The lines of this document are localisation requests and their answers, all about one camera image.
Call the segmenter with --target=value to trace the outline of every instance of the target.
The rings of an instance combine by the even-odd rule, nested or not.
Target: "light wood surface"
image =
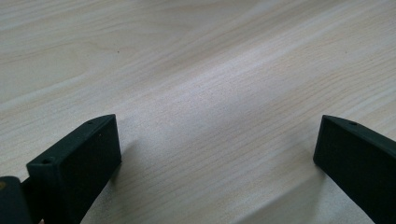
[[[395,1],[1,1],[0,175],[85,120],[123,163],[82,223],[372,223],[321,115],[396,139]]]

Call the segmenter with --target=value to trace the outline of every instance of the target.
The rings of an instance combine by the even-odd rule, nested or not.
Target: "black object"
[[[80,223],[120,165],[115,115],[91,119],[27,163],[28,177],[0,177],[0,223]]]
[[[396,142],[323,116],[314,162],[375,223],[396,223]]]

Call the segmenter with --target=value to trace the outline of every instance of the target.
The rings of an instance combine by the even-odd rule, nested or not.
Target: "wood grain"
[[[396,139],[394,1],[1,1],[0,175],[114,113],[82,223],[372,223],[312,162],[321,115]]]

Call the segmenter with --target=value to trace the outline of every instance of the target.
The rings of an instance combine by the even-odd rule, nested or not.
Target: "black plastic part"
[[[22,184],[0,178],[0,223],[80,223],[120,162],[116,116],[85,122],[27,163]]]
[[[0,177],[0,223],[36,224],[32,221],[20,180]]]
[[[356,122],[323,116],[314,162],[375,223],[396,223],[396,143]]]

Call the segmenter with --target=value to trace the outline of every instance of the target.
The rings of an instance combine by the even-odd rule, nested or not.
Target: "screw hole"
[[[53,158],[53,157],[48,157],[48,158],[44,159],[41,163],[43,163],[43,164],[50,164],[50,163],[52,163],[53,161],[55,161],[55,158]]]

